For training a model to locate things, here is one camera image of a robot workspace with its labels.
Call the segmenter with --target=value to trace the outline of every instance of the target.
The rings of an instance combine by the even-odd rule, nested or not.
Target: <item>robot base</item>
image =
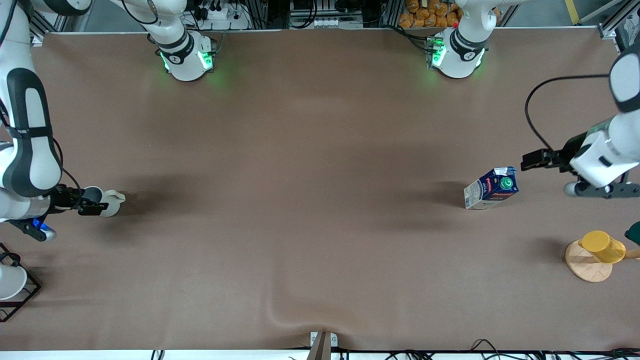
[[[480,66],[484,50],[476,56],[476,59],[463,61],[452,50],[449,39],[453,31],[452,28],[447,28],[443,32],[434,35],[434,40],[429,41],[428,48],[434,51],[427,54],[427,63],[429,68],[438,69],[445,76],[453,79],[462,79],[471,75]]]
[[[161,53],[164,68],[180,81],[193,81],[200,78],[206,72],[212,72],[216,59],[216,42],[197,31],[189,31],[193,36],[195,45],[182,63],[172,62],[171,56],[166,59]]]

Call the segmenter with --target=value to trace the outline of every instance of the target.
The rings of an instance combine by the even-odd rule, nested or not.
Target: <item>yellow cup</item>
[[[600,230],[591,231],[585,235],[578,245],[603,264],[615,264],[624,259],[627,253],[624,244]]]

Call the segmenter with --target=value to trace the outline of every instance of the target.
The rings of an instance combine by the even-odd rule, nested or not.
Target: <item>green led light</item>
[[[209,55],[209,53],[202,53],[202,52],[198,52],[198,57],[200,58],[200,62],[202,62],[202,66],[209,70],[211,69],[211,55]]]
[[[438,51],[433,55],[431,64],[433,66],[440,66],[440,64],[442,64],[442,59],[444,58],[446,53],[447,53],[447,47],[445,45],[440,46]]]
[[[169,64],[166,63],[166,59],[164,58],[164,54],[160,53],[160,57],[162,58],[162,61],[164,62],[164,68],[169,71]]]

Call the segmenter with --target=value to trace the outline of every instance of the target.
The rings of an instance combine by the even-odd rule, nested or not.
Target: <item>wooden stick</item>
[[[625,255],[625,260],[627,259],[640,260],[640,250],[627,250],[627,254]]]

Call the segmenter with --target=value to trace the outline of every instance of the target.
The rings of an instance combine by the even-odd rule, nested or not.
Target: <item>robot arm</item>
[[[486,41],[495,29],[498,6],[522,4],[526,0],[456,0],[464,16],[456,29],[447,28],[436,37],[442,37],[443,45],[431,60],[431,66],[444,75],[465,78],[480,66]]]
[[[0,45],[0,99],[13,143],[0,142],[0,186],[21,197],[37,197],[58,184],[61,169],[47,98],[31,61],[27,15],[15,6],[6,21],[0,24],[8,25]]]
[[[526,154],[522,170],[559,167],[573,172],[578,181],[565,187],[571,196],[640,197],[640,186],[627,182],[627,172],[640,164],[640,44],[618,56],[609,85],[620,113],[569,139],[560,151]]]
[[[145,28],[164,61],[180,81],[192,81],[213,70],[215,43],[180,20],[187,0],[111,0]]]
[[[62,1],[38,0],[33,5],[71,15],[90,6],[85,0]],[[84,199],[84,190],[58,183],[62,169],[54,150],[47,98],[31,61],[31,10],[24,2],[0,2],[0,116],[13,138],[0,142],[0,222],[45,241],[55,237],[42,223],[46,214],[73,208],[80,215],[99,215],[108,204]]]

